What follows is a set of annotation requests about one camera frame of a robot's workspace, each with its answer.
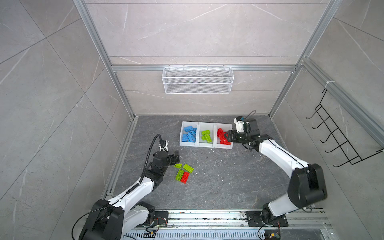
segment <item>black bracket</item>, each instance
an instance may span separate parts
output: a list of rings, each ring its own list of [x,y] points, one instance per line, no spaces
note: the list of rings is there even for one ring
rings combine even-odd
[[[244,216],[243,220],[248,222],[248,227],[262,227],[264,225],[261,217],[261,211],[246,211],[246,217]],[[273,227],[278,227],[280,223],[280,227],[288,227],[288,221],[285,215],[281,215],[276,220],[271,223]]]
[[[330,132],[330,134],[328,135],[327,139],[326,139],[324,142],[323,142],[323,141],[321,141],[321,142],[322,142],[322,143],[325,143],[326,141],[328,141],[329,137],[332,136],[332,137],[335,139],[336,143],[337,143],[337,147],[336,147],[336,148],[334,148],[334,149],[332,149],[332,150],[330,150],[330,151],[325,151],[325,152],[333,152],[333,151],[335,151],[336,149],[340,148],[340,149],[342,150],[342,152],[344,153],[345,157],[347,158],[347,161],[346,161],[346,162],[344,162],[344,163],[342,163],[342,164],[340,164],[340,165],[338,165],[338,166],[333,165],[334,167],[341,167],[341,166],[343,166],[344,164],[346,164],[346,163],[348,163],[348,162],[349,162],[351,165],[354,165],[354,164],[356,164],[356,163],[358,163],[358,162],[361,162],[361,161],[364,161],[364,160],[366,160],[366,159],[368,159],[368,158],[370,158],[370,157],[373,157],[373,156],[375,156],[376,154],[379,154],[379,153],[381,153],[381,152],[384,150],[384,148],[383,148],[383,149],[380,149],[380,150],[377,150],[377,151],[375,151],[374,154],[372,154],[372,155],[370,155],[370,156],[368,156],[368,157],[366,157],[366,158],[362,158],[362,157],[358,154],[358,152],[356,151],[356,149],[352,146],[352,144],[349,142],[349,140],[348,140],[347,137],[344,135],[344,133],[341,131],[341,129],[339,128],[339,126],[335,123],[335,121],[332,119],[332,117],[328,114],[328,112],[327,112],[327,111],[325,110],[325,108],[322,106],[321,102],[323,101],[324,96],[325,96],[325,94],[327,93],[327,89],[324,89],[324,90],[322,91],[322,93],[324,93],[324,94],[323,94],[323,97],[321,98],[319,105],[317,105],[317,107],[315,107],[315,110],[316,110],[315,113],[314,113],[310,118],[307,118],[307,117],[306,117],[306,119],[311,119],[315,114],[317,114],[317,115],[321,118],[322,122],[320,123],[319,126],[317,126],[317,127],[312,127],[312,128],[313,128],[313,129],[316,129],[316,128],[320,127],[320,126],[324,123],[324,125],[327,127],[327,129],[328,129],[329,132]],[[320,110],[320,109],[323,109],[323,110],[325,111],[325,113],[328,115],[328,117],[326,117],[325,119],[323,119],[323,117],[319,114],[319,110]],[[336,126],[336,129],[334,129],[333,131],[331,131],[331,129],[329,128],[329,126],[328,126],[327,123],[325,122],[327,119],[331,119],[331,120],[333,121],[333,123],[334,123],[335,126]],[[343,143],[339,143],[339,142],[337,141],[337,139],[335,138],[335,136],[333,135],[334,132],[335,132],[336,130],[338,130],[338,131],[343,135],[343,137],[345,138],[345,141],[344,141]],[[353,151],[355,151],[355,153],[356,153],[357,156],[354,157],[354,158],[352,158],[352,159],[349,159],[349,157],[347,156],[347,154],[344,152],[344,149],[341,147],[341,146],[344,145],[344,144],[349,144],[349,145],[352,147]],[[359,158],[360,160],[357,161],[357,162],[352,163],[351,161],[354,160],[354,159],[356,159],[356,158]]]

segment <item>coiled black cable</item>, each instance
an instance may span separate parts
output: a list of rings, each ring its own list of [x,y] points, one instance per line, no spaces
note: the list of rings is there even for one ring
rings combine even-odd
[[[162,148],[162,149],[164,148],[164,144],[163,144],[163,141],[162,141],[162,139],[161,139],[161,135],[160,135],[160,134],[156,134],[156,136],[153,138],[153,140],[152,140],[152,142],[151,142],[151,145],[149,146],[148,153],[147,153],[147,157],[146,157],[146,159],[145,159],[145,163],[144,163],[143,172],[142,172],[142,174],[141,174],[139,183],[141,183],[141,182],[143,181],[143,179],[144,179],[145,171],[146,171],[146,169],[147,169],[147,164],[148,164],[148,160],[149,160],[149,155],[151,154],[151,150],[152,150],[153,144],[155,143],[157,137],[159,137],[161,148]]]

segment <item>blue building block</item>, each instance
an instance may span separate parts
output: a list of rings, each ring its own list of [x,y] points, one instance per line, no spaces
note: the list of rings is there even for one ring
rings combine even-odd
[[[187,134],[187,136],[188,136],[190,142],[195,142],[196,141],[196,138],[190,132]]]
[[[184,131],[185,132],[189,132],[189,131],[192,131],[193,130],[193,127],[192,126],[188,126],[188,127],[185,127],[184,128]]]
[[[181,140],[182,142],[190,142],[189,138],[188,138],[188,135],[187,134],[183,134],[183,139]]]

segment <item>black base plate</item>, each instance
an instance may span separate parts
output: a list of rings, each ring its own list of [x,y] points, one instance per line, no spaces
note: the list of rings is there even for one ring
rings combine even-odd
[[[169,215],[169,212],[167,212],[167,211],[155,211],[155,217],[154,218],[161,217],[161,218],[165,219],[167,221],[167,223],[168,223],[168,215]],[[162,224],[163,222],[164,221],[160,219],[159,220],[159,225]],[[141,224],[137,225],[136,227],[144,228],[143,225],[141,225]]]
[[[249,227],[261,227],[264,225],[263,221],[262,221],[262,217],[261,217],[261,211],[246,211],[245,212],[247,214],[247,221],[248,221],[248,226]],[[286,217],[285,215],[282,215],[280,217],[278,217],[276,220],[275,220],[275,224],[273,224],[272,226],[274,227],[278,227],[278,222],[280,223],[280,227],[288,227],[288,222],[286,220]]]

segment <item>gray marble work surface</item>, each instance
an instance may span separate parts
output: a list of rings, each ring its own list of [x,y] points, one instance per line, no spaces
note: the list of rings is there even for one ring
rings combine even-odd
[[[261,208],[286,193],[289,177],[272,160],[241,144],[232,150],[179,146],[182,121],[232,123],[235,116],[140,116],[114,190],[117,195],[131,186],[142,172],[153,137],[168,140],[172,154],[179,150],[180,162],[195,170],[186,184],[175,180],[178,169],[170,166],[164,180],[143,201],[157,209]],[[280,139],[269,116],[254,116],[260,132]]]

